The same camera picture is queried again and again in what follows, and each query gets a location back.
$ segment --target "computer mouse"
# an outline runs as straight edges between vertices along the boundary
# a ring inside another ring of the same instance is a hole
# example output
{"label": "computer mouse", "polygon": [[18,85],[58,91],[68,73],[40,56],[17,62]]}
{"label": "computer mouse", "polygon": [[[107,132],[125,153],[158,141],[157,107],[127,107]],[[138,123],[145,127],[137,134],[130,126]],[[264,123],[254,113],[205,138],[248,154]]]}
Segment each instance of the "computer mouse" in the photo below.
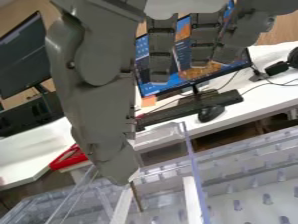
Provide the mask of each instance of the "computer mouse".
{"label": "computer mouse", "polygon": [[205,123],[215,119],[225,112],[225,107],[221,105],[213,105],[203,107],[198,111],[198,120]]}

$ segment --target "transparent acrylic box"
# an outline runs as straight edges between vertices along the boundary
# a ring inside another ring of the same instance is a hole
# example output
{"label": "transparent acrylic box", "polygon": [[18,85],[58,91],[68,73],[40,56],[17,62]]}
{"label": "transparent acrylic box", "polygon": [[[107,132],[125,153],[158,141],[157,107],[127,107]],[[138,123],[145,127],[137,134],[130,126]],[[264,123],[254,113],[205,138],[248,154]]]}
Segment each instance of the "transparent acrylic box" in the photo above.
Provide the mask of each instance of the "transparent acrylic box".
{"label": "transparent acrylic box", "polygon": [[[158,223],[158,220],[189,223],[189,219],[195,218],[201,222],[201,215],[197,215],[199,213],[195,211],[191,213],[195,215],[189,215],[187,212],[191,204],[195,204],[198,210],[202,205],[197,197],[199,182],[195,176],[191,143],[185,130],[185,124],[179,123],[173,126],[170,133],[170,137],[179,139],[190,152],[183,161],[174,165],[141,168],[130,180],[133,184],[126,186],[115,186],[99,178],[98,171],[91,165],[73,188],[32,198],[21,209],[13,209],[14,212],[5,217],[6,221],[2,224],[137,224]],[[158,135],[153,130],[147,132],[147,136]]]}
{"label": "transparent acrylic box", "polygon": [[183,128],[177,124],[170,138],[187,156],[141,168],[137,197],[90,166],[74,188],[25,199],[0,223],[298,223],[298,128],[195,154]]}

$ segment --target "keyboard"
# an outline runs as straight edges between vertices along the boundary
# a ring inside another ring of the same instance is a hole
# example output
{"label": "keyboard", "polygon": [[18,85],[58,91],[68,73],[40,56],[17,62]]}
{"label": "keyboard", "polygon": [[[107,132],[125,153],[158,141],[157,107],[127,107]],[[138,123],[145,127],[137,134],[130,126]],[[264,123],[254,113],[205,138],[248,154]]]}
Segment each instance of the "keyboard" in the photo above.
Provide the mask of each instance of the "keyboard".
{"label": "keyboard", "polygon": [[227,92],[199,99],[197,97],[191,98],[193,99],[183,104],[145,114],[139,119],[137,119],[137,131],[145,130],[145,127],[149,125],[197,114],[198,111],[207,106],[229,106],[243,101],[243,98],[236,90],[230,90]]}

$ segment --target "monitor screen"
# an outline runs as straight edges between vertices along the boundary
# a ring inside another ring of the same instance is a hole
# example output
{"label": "monitor screen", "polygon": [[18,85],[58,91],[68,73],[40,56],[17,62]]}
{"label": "monitor screen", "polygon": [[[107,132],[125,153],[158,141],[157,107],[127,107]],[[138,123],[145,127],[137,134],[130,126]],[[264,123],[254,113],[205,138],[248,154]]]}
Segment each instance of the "monitor screen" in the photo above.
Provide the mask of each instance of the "monitor screen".
{"label": "monitor screen", "polygon": [[[223,15],[225,22],[229,20],[232,8],[234,3],[230,1]],[[202,83],[251,65],[247,50],[243,51],[239,58],[235,58],[234,63],[229,65],[210,61],[205,68],[191,68],[190,59],[190,16],[181,18],[177,22],[175,46],[173,49],[170,76],[166,83],[150,82],[147,35],[137,38],[135,73],[142,97],[159,95],[197,83]]]}
{"label": "monitor screen", "polygon": [[5,99],[50,78],[41,15],[30,15],[0,39],[0,95]]}

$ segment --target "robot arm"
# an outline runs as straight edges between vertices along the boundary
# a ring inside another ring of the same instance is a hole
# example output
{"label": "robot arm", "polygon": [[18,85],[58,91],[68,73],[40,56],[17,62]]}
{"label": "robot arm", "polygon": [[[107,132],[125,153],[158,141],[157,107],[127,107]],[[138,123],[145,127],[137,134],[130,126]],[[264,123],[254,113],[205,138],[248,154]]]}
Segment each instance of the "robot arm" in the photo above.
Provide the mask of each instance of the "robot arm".
{"label": "robot arm", "polygon": [[73,138],[101,175],[117,184],[127,183],[138,168],[126,139],[134,116],[134,35],[146,15],[150,75],[162,79],[169,75],[165,64],[174,44],[174,13],[199,13],[191,14],[191,58],[193,66],[203,66],[209,60],[231,62],[270,28],[274,16],[298,9],[296,0],[238,0],[229,26],[222,27],[226,2],[52,0],[61,10],[46,35],[57,94]]}

